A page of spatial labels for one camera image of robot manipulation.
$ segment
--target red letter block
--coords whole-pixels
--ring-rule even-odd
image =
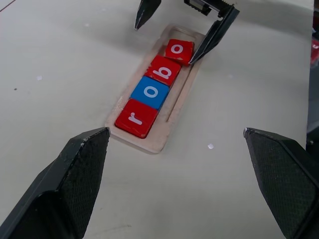
[[[180,69],[181,66],[178,63],[157,55],[144,75],[170,87]]]
[[[171,39],[165,50],[165,57],[188,66],[194,50],[194,42]]]
[[[115,121],[117,128],[123,129],[139,138],[146,138],[158,111],[134,99],[130,99]]]

